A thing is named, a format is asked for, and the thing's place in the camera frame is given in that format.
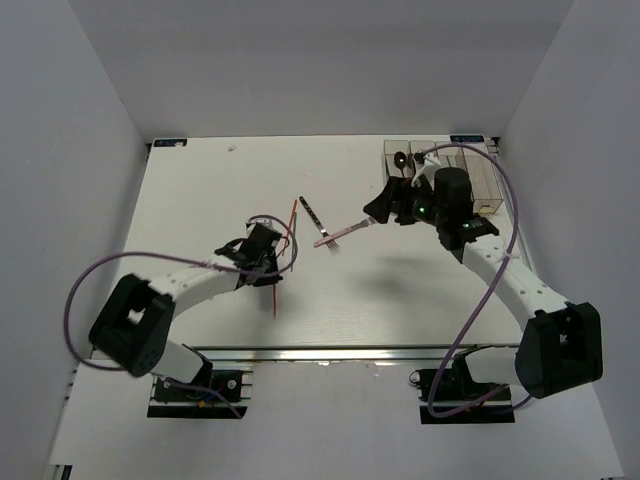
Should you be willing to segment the iridescent long-handled spoon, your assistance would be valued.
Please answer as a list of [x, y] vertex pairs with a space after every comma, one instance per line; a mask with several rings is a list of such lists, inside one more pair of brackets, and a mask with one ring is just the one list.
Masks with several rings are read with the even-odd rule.
[[386, 173], [388, 177], [405, 178], [407, 155], [404, 151], [396, 151], [385, 155]]

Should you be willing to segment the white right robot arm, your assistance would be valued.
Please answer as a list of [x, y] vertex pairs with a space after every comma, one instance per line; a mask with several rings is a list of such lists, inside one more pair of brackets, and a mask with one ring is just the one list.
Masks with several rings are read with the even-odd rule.
[[433, 226], [444, 249], [490, 287], [520, 326], [517, 347], [475, 347], [454, 355], [451, 384], [459, 396], [472, 399], [490, 386], [519, 385], [542, 399], [602, 377], [598, 311], [558, 294], [508, 253], [498, 228], [474, 212], [464, 170], [440, 168], [433, 182], [391, 177], [363, 211], [380, 224]]

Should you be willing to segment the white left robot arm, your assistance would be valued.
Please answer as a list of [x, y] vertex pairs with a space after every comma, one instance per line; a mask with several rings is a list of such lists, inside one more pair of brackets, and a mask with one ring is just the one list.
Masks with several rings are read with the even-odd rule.
[[211, 362], [170, 341], [171, 324], [216, 296], [281, 280], [276, 259], [281, 234], [265, 222], [248, 226], [247, 234], [214, 251], [232, 262], [222, 270], [207, 264], [151, 281], [134, 274], [122, 277], [89, 332], [92, 345], [133, 377], [165, 377], [177, 381], [188, 398], [205, 396], [211, 387]]

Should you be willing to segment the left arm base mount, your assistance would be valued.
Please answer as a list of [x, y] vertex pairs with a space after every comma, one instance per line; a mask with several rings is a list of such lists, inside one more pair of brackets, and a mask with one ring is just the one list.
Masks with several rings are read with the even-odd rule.
[[148, 418], [183, 420], [240, 420], [252, 398], [253, 371], [214, 369], [203, 386], [179, 386], [171, 380], [152, 384]]

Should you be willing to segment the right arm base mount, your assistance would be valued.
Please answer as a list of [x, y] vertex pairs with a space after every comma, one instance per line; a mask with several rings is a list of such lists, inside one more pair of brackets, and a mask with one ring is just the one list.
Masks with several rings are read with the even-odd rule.
[[[409, 384], [418, 392], [420, 422], [422, 425], [480, 425], [480, 424], [513, 424], [515, 414], [512, 410], [512, 396], [508, 389], [498, 393], [483, 403], [471, 406], [463, 412], [446, 418], [434, 417], [428, 410], [428, 394], [435, 379], [437, 369], [419, 369], [409, 374]], [[471, 402], [492, 390], [496, 384], [481, 385], [469, 393], [464, 393], [450, 369], [443, 372], [437, 387], [433, 410], [445, 412]]]

